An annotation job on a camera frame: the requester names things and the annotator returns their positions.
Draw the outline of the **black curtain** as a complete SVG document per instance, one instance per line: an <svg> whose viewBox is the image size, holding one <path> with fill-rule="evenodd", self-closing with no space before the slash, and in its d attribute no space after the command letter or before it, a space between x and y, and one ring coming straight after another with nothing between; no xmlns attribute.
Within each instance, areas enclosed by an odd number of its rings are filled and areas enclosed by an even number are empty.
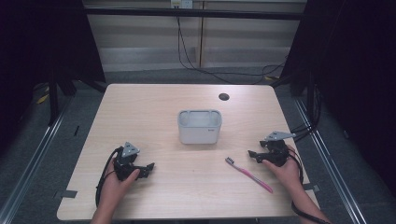
<svg viewBox="0 0 396 224"><path fill-rule="evenodd" d="M0 0L0 156L16 138L34 87L73 95L74 80L104 91L99 52L82 0Z"/></svg>
<svg viewBox="0 0 396 224"><path fill-rule="evenodd" d="M396 197L396 0L306 0L282 76L295 95L315 80Z"/></svg>

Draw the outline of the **metal floor rail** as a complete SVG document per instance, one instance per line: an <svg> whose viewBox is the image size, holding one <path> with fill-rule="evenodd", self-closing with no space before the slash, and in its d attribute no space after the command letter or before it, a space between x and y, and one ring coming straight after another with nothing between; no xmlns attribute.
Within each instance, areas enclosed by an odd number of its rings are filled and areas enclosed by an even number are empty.
<svg viewBox="0 0 396 224"><path fill-rule="evenodd" d="M348 212L353 224L368 224L363 212L360 209L355 197L352 195L346 181L342 177L338 167L336 166L332 154L324 143L319 131L314 131L311 122L307 116L307 109L304 102L300 99L295 100L296 107L300 113L302 120L306 126L310 128L310 138L312 139L321 160L339 194L341 201Z"/></svg>
<svg viewBox="0 0 396 224"><path fill-rule="evenodd" d="M59 112L59 115L53 121L53 123L47 128L45 134L43 135L39 145L36 147L33 157L27 163L21 177L19 178L14 190L7 198L4 206L0 210L0 224L11 224L13 218L15 217L21 202L29 189L33 178L38 170L39 165L44 160L47 152L49 151L50 144L57 134L60 126L63 123L64 115L68 110L73 97L67 97L63 108Z"/></svg>

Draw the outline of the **pink toothbrush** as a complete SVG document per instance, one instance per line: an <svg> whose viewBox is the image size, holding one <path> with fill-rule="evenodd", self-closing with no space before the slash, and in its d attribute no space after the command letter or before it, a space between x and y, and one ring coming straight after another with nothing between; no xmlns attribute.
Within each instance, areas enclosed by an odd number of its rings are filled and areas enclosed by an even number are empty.
<svg viewBox="0 0 396 224"><path fill-rule="evenodd" d="M241 174L247 176L248 178L250 178L251 180L253 180L255 183L257 183L259 186L261 186L262 188L264 188L265 190L267 190L269 193L273 193L273 189L268 186L266 183L264 183L263 181L261 181L258 177L254 176L251 172L249 172L246 169L243 169L239 166L237 166L234 163L234 160L231 159L230 157L226 158L225 161L231 165L235 170L237 170L238 172L240 172Z"/></svg>

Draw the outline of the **person's left hand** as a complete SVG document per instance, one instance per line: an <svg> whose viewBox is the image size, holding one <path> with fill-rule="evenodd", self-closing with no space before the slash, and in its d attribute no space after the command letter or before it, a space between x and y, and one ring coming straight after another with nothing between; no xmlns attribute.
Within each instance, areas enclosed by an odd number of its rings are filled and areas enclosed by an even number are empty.
<svg viewBox="0 0 396 224"><path fill-rule="evenodd" d="M139 174L139 170L134 170L125 180L120 181L114 169L109 168L100 193L99 207L116 208Z"/></svg>

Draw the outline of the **white wall power outlet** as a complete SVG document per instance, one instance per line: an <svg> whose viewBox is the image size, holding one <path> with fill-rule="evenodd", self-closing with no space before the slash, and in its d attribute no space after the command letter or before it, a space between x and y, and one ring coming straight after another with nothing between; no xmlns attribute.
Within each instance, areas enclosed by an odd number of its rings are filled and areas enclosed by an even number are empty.
<svg viewBox="0 0 396 224"><path fill-rule="evenodd" d="M171 8L193 9L192 0L170 0Z"/></svg>

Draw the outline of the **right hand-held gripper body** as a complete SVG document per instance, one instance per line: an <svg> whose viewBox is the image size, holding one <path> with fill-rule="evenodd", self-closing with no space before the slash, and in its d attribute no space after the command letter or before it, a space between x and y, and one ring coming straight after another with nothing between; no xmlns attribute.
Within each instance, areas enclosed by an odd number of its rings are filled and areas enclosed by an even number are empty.
<svg viewBox="0 0 396 224"><path fill-rule="evenodd" d="M262 141L268 143L268 152L265 154L265 159L272 164L281 167L287 161L289 148L286 146L285 139L295 137L295 133L272 132L267 135Z"/></svg>

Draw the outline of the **person's right hand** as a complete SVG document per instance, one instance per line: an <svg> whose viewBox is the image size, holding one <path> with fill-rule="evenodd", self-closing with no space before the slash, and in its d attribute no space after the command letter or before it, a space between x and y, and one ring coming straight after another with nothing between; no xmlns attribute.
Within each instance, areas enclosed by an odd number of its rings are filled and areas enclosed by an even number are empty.
<svg viewBox="0 0 396 224"><path fill-rule="evenodd" d="M276 178L291 196L304 193L303 185L300 182L299 167L294 159L287 159L281 167L267 160L264 160L262 163L275 174Z"/></svg>

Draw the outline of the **grey plastic container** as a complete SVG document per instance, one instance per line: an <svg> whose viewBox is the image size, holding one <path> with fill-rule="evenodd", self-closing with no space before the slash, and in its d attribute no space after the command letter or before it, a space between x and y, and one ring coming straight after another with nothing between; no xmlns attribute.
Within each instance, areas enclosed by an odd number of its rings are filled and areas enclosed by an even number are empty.
<svg viewBox="0 0 396 224"><path fill-rule="evenodd" d="M182 110L177 116L179 141L182 144L216 144L222 125L218 110Z"/></svg>

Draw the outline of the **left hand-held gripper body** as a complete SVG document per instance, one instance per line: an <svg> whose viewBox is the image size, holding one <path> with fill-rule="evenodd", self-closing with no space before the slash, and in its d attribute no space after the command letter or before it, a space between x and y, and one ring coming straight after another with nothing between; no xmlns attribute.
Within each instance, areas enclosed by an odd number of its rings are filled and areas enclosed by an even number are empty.
<svg viewBox="0 0 396 224"><path fill-rule="evenodd" d="M140 150L130 142L126 142L118 152L114 161L114 171L118 180L125 180L134 170L134 161Z"/></svg>

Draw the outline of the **yellow floor object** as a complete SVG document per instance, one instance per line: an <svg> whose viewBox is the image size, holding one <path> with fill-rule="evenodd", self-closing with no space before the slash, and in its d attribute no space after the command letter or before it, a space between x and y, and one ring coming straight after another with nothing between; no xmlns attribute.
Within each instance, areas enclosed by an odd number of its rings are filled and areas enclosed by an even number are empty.
<svg viewBox="0 0 396 224"><path fill-rule="evenodd" d="M50 88L47 87L44 92L42 93L42 95L39 97L39 99L36 101L37 105L40 105L42 103L44 103L48 97L50 96Z"/></svg>

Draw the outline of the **black metal stand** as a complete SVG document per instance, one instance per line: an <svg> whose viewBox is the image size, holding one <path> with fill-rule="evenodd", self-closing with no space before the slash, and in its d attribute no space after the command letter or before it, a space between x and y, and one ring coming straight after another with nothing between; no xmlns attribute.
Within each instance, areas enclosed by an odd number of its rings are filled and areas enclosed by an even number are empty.
<svg viewBox="0 0 396 224"><path fill-rule="evenodd" d="M54 70L51 70L49 73L49 105L49 126L51 126L59 116L58 87Z"/></svg>

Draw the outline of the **black horizontal frame bar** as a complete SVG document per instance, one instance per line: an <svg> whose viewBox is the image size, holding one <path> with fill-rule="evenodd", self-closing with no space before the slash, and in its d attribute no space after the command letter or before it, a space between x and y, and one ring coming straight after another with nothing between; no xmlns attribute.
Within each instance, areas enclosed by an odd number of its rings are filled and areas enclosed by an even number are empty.
<svg viewBox="0 0 396 224"><path fill-rule="evenodd" d="M259 12L212 9L172 9L172 8L134 8L134 7L85 7L86 14L122 15L122 16L163 16L163 17L197 17L223 19L257 19L299 21L303 13Z"/></svg>

